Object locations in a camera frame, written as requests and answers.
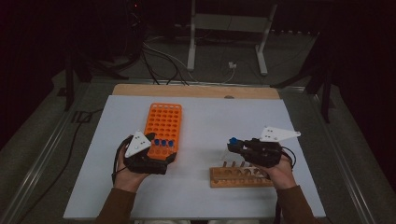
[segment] blue cap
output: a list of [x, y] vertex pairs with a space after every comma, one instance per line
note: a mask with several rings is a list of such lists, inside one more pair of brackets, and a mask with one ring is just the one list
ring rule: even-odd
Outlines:
[[236, 145], [237, 142], [238, 142], [238, 139], [236, 139], [235, 137], [232, 137], [232, 138], [230, 139], [230, 144], [231, 144], [231, 145]]

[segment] black cable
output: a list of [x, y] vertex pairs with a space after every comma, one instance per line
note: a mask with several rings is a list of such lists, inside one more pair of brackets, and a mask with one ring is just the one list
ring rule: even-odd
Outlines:
[[[293, 167], [294, 167], [294, 165], [296, 164], [296, 161], [297, 161], [296, 155], [288, 147], [282, 147], [282, 148], [286, 149], [287, 151], [289, 151], [293, 155], [294, 160], [291, 159], [291, 157], [289, 156], [288, 153], [282, 151], [282, 155], [286, 156], [289, 160], [292, 161], [292, 163], [290, 165], [291, 165], [291, 169], [293, 169]], [[280, 215], [281, 215], [281, 213], [282, 213], [282, 207], [280, 207], [279, 202], [276, 201], [275, 218], [274, 218], [273, 224], [280, 224]]]
[[142, 55], [141, 60], [142, 60], [143, 64], [146, 65], [146, 67], [148, 69], [148, 72], [151, 75], [152, 80], [155, 83], [157, 83], [157, 85], [160, 85], [160, 83], [158, 82], [157, 78], [154, 76], [155, 72], [152, 70], [151, 65], [149, 65], [149, 63], [148, 63], [148, 60], [147, 60], [146, 55], [145, 55], [145, 52], [142, 52], [141, 55]]
[[170, 77], [170, 78], [168, 78], [168, 77], [163, 77], [163, 76], [161, 76], [161, 75], [155, 73], [155, 72], [152, 70], [152, 67], [151, 67], [151, 71], [153, 72], [153, 74], [155, 74], [155, 75], [158, 76], [158, 77], [163, 77], [163, 78], [167, 78], [167, 79], [168, 79], [168, 81], [166, 82], [166, 85], [168, 85], [172, 80], [174, 80], [174, 79], [177, 77], [177, 75], [179, 75], [179, 77], [180, 77], [180, 82], [181, 82], [183, 85], [187, 85], [187, 86], [189, 85], [189, 84], [187, 83], [187, 81], [183, 78], [183, 76], [181, 75], [181, 72], [180, 72], [180, 70], [178, 69], [178, 67], [177, 67], [177, 65], [175, 64], [175, 62], [174, 62], [167, 54], [162, 53], [162, 52], [160, 52], [160, 51], [158, 51], [158, 50], [155, 50], [155, 49], [144, 48], [144, 47], [143, 47], [143, 53], [146, 53], [146, 54], [148, 54], [148, 55], [152, 55], [152, 56], [155, 56], [155, 57], [163, 58], [163, 59], [165, 59], [166, 61], [168, 61], [169, 63], [171, 63], [171, 64], [175, 67], [176, 72], [175, 72], [175, 74], [174, 74], [172, 77]]
[[291, 149], [290, 148], [288, 148], [288, 147], [282, 147], [282, 148], [284, 148], [284, 149], [286, 149], [287, 151], [289, 151], [292, 155], [293, 155], [293, 157], [294, 157], [294, 160], [293, 160], [293, 164], [291, 165], [291, 168], [293, 168], [294, 167], [294, 165], [296, 164], [296, 162], [297, 162], [297, 157], [296, 157], [296, 154], [294, 154], [294, 152], [293, 151], [291, 151]]
[[47, 189], [41, 194], [41, 196], [35, 200], [35, 202], [29, 207], [29, 209], [18, 219], [18, 222], [16, 222], [17, 224], [20, 224], [23, 222], [23, 220], [27, 217], [27, 215], [29, 215], [29, 213], [35, 208], [35, 206], [47, 195], [47, 193], [51, 190], [51, 188], [56, 184], [56, 182], [59, 180], [59, 178], [61, 177], [61, 175], [64, 173], [64, 170], [66, 169], [67, 165], [70, 162], [70, 159], [72, 157], [72, 153], [73, 153], [73, 149], [74, 149], [74, 144], [76, 142], [76, 138], [77, 138], [77, 134], [78, 134], [78, 130], [81, 127], [81, 125], [84, 123], [85, 120], [90, 120], [92, 115], [102, 111], [103, 109], [98, 109], [92, 112], [86, 112], [88, 113], [88, 115], [78, 124], [75, 133], [73, 135], [73, 140], [69, 149], [69, 153], [67, 155], [67, 160], [66, 163], [64, 164], [64, 167], [62, 168], [61, 172], [55, 177], [55, 179], [52, 181], [52, 183], [47, 187]]
[[115, 156], [115, 158], [114, 158], [114, 163], [113, 163], [113, 173], [111, 174], [111, 179], [112, 179], [112, 181], [113, 181], [113, 185], [114, 185], [114, 183], [115, 183], [115, 181], [116, 181], [116, 175], [117, 175], [119, 172], [123, 171], [125, 168], [127, 168], [127, 167], [125, 166], [124, 168], [122, 168], [122, 169], [120, 169], [120, 170], [117, 171], [117, 161], [118, 161], [118, 159], [119, 159], [120, 151], [121, 151], [121, 149], [122, 149], [122, 147], [123, 147], [124, 145], [127, 145], [127, 144], [130, 144], [130, 143], [131, 143], [131, 140], [132, 140], [133, 137], [134, 137], [134, 136], [131, 135], [131, 136], [125, 138], [125, 139], [121, 142], [119, 148], [117, 148], [116, 156]]
[[[157, 54], [149, 53], [149, 52], [146, 52], [146, 51], [144, 51], [144, 53], [146, 53], [146, 54], [148, 54], [148, 55], [151, 55], [151, 56], [154, 56], [154, 57], [163, 58], [163, 59], [165, 59], [165, 60], [167, 60], [167, 61], [173, 63], [172, 60], [170, 60], [169, 57], [166, 58], [166, 57], [164, 57], [164, 56], [162, 56], [162, 55], [157, 55]], [[178, 68], [176, 67], [176, 72], [175, 72], [175, 74], [174, 74], [172, 77], [170, 77], [170, 78], [161, 76], [161, 75], [159, 75], [158, 73], [155, 73], [155, 74], [156, 74], [158, 77], [162, 77], [162, 78], [168, 79], [168, 81], [166, 82], [166, 85], [168, 85], [175, 77], [177, 77], [178, 73], [179, 73], [179, 71], [178, 71]]]
[[183, 85], [187, 84], [187, 82], [182, 77], [182, 75], [180, 73], [180, 70], [178, 69], [177, 65], [174, 63], [174, 61], [168, 55], [166, 55], [166, 54], [164, 54], [164, 53], [162, 53], [162, 52], [160, 52], [158, 50], [154, 50], [154, 49], [150, 49], [150, 48], [144, 48], [143, 47], [143, 49], [157, 53], [157, 54], [153, 54], [153, 53], [148, 53], [148, 52], [145, 51], [149, 55], [165, 59], [166, 61], [168, 61], [169, 63], [171, 63], [175, 67], [176, 73], [175, 73], [175, 75], [173, 77], [168, 79], [168, 82], [166, 83], [166, 85], [168, 85], [174, 78], [176, 78], [177, 75], [180, 76], [180, 79], [181, 79], [181, 82], [183, 83]]

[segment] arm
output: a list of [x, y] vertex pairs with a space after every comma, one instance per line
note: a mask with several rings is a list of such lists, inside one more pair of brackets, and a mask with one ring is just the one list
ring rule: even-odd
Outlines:
[[271, 177], [286, 223], [319, 223], [312, 214], [300, 186], [296, 184], [288, 158], [282, 156], [279, 164], [271, 168], [256, 166], [262, 173]]
[[134, 197], [148, 174], [133, 173], [125, 169], [123, 158], [126, 148], [122, 147], [118, 159], [116, 181], [107, 196], [106, 202], [95, 220], [95, 224], [123, 224], [128, 223], [134, 207]]

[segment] test tube rack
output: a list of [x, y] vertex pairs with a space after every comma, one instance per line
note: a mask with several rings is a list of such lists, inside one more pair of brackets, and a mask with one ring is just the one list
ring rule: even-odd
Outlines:
[[165, 161], [178, 151], [182, 107], [178, 104], [153, 103], [148, 112], [145, 134], [155, 133], [148, 156]]
[[209, 170], [211, 188], [260, 188], [274, 185], [258, 168], [252, 165], [245, 167], [244, 162], [235, 167], [234, 161], [231, 167], [227, 167], [225, 161], [222, 167], [210, 167]]

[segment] table leg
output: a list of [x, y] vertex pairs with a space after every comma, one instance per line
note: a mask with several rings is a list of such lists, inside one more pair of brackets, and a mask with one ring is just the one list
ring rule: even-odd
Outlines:
[[266, 76], [268, 74], [267, 65], [265, 64], [264, 55], [262, 54], [265, 46], [265, 42], [267, 41], [268, 35], [271, 30], [271, 24], [276, 12], [277, 5], [272, 5], [270, 15], [268, 15], [267, 23], [265, 24], [265, 29], [262, 32], [262, 42], [260, 45], [256, 45], [256, 54], [257, 54], [257, 61], [260, 67], [260, 74], [262, 76]]
[[187, 70], [192, 72], [195, 63], [195, 0], [191, 0], [191, 36], [189, 59], [187, 60]]

